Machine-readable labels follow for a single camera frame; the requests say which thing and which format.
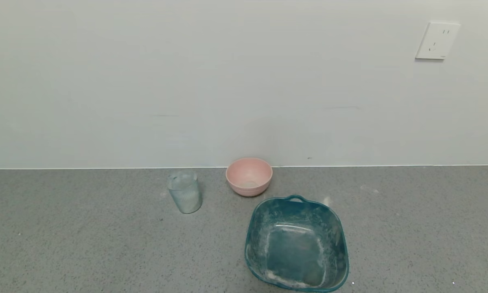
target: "speckled countertop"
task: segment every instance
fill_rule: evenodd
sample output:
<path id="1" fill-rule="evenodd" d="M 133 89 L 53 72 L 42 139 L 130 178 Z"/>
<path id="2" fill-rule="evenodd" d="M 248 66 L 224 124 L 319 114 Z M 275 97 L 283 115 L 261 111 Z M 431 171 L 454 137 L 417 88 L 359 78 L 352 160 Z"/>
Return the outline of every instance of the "speckled countertop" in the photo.
<path id="1" fill-rule="evenodd" d="M 197 170 L 204 202 L 190 215 L 167 169 L 0 171 L 0 293 L 288 292 L 243 256 L 255 206 L 293 193 L 342 220 L 339 292 L 488 292 L 488 167 L 276 168 L 255 198 L 224 171 Z"/>

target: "bowl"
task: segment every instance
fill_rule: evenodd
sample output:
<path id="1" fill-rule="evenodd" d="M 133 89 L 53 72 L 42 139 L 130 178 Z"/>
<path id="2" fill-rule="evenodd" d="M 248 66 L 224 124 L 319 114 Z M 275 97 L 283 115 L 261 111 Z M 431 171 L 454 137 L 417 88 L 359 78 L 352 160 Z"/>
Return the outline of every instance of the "bowl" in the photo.
<path id="1" fill-rule="evenodd" d="M 332 292 L 348 276 L 340 219 L 299 195 L 266 199 L 255 208 L 244 254 L 253 275 L 284 289 Z"/>
<path id="2" fill-rule="evenodd" d="M 264 192 L 272 176 L 271 166 L 255 157 L 236 160 L 225 171 L 231 189 L 244 197 L 254 197 Z"/>

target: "teal plastic basin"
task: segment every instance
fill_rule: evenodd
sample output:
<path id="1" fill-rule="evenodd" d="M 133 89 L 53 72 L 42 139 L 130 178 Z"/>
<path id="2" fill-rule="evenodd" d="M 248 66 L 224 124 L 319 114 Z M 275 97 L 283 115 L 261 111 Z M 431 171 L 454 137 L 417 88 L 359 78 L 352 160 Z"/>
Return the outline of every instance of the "teal plastic basin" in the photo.
<path id="1" fill-rule="evenodd" d="M 261 202 L 247 229 L 245 261 L 258 279 L 303 292 L 332 292 L 348 276 L 340 219 L 299 195 Z"/>

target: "outlet cover plate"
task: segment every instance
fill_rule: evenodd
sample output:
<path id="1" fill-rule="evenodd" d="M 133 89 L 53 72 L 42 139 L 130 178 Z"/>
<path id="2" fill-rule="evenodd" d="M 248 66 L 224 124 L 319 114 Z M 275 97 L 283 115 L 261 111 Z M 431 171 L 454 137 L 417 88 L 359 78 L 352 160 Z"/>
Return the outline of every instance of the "outlet cover plate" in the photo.
<path id="1" fill-rule="evenodd" d="M 460 24 L 430 22 L 417 51 L 417 59 L 445 59 L 452 48 Z"/>

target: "cup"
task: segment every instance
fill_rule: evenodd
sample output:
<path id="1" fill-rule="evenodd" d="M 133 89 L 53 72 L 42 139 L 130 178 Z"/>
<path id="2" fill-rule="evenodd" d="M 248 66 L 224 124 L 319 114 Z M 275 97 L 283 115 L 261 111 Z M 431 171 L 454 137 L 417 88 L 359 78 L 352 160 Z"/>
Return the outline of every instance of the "cup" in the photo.
<path id="1" fill-rule="evenodd" d="M 177 171 L 168 176 L 168 190 L 183 214 L 196 212 L 202 204 L 197 174 L 192 170 Z"/>

